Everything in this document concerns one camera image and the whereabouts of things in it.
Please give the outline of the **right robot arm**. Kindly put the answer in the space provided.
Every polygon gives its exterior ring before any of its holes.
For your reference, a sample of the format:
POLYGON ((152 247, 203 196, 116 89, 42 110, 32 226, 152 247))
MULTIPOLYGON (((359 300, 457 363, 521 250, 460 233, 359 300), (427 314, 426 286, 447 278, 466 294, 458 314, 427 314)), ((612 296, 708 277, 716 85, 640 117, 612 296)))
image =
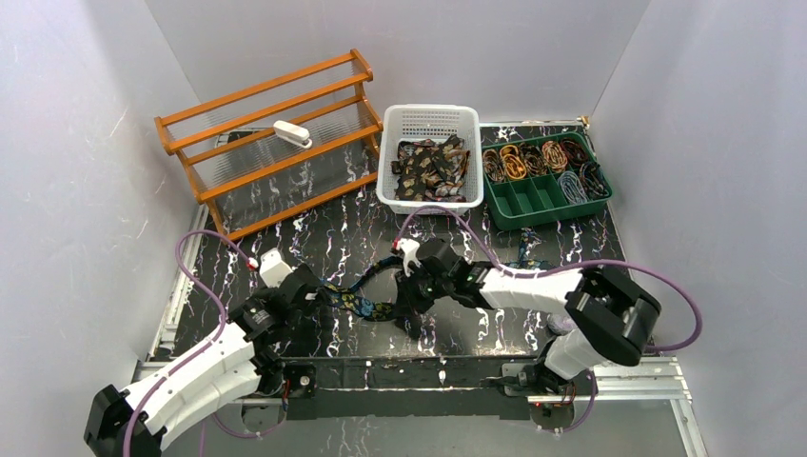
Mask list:
POLYGON ((500 377, 486 381, 507 390, 558 393, 602 362, 636 366, 661 312, 655 297, 614 266, 514 273, 470 262, 439 239, 401 239, 392 252, 403 265, 395 308, 405 314, 424 313, 448 297, 465 308, 521 308, 572 320, 574 328, 551 340, 534 364, 505 365, 500 377))

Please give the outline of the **blue floral tie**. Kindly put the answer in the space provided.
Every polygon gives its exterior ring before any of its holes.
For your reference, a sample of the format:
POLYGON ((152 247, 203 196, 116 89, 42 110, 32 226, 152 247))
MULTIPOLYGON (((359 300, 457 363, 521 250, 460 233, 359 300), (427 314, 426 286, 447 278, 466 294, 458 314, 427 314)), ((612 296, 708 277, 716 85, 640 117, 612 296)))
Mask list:
MULTIPOLYGON (((480 274, 474 273, 474 268, 487 271, 493 268, 489 261, 479 261, 468 263, 468 272, 461 273, 462 290, 470 296, 470 308, 487 308, 488 305, 479 294, 479 287, 476 281, 481 279, 480 274)), ((393 268, 397 271, 403 270, 402 259, 395 255, 388 256, 373 264, 352 286, 343 287, 338 284, 323 280, 322 290, 328 297, 328 304, 334 308, 349 310, 359 317, 373 322, 385 322, 405 316, 395 315, 395 302, 374 302, 363 297, 360 289, 374 276, 380 272, 393 268)))

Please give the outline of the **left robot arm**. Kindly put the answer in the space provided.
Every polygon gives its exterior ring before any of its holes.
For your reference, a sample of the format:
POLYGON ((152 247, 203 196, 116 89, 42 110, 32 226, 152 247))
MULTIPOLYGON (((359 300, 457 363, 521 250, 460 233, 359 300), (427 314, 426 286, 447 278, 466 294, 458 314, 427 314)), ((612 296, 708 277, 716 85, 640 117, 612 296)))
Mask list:
POLYGON ((138 382, 102 388, 84 441, 96 456, 159 456, 181 434, 239 398, 287 400, 312 373, 276 350, 318 305, 320 279, 307 265, 264 267, 265 286, 233 307, 221 329, 138 382))

